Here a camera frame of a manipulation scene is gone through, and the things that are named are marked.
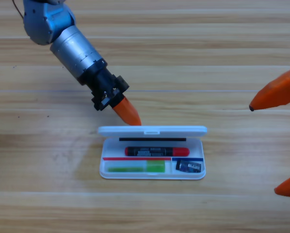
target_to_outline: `wood grain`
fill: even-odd
[[[290,233],[290,104],[248,110],[290,69],[290,0],[66,3],[144,125],[208,127],[207,175],[101,178],[97,129],[124,123],[0,0],[0,233]]]

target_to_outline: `red stripe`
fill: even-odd
[[[170,157],[166,158],[153,158],[153,157],[133,157],[133,158],[127,158],[127,157],[103,157],[103,160],[118,160],[118,161],[124,161],[124,160],[165,160],[170,161]]]

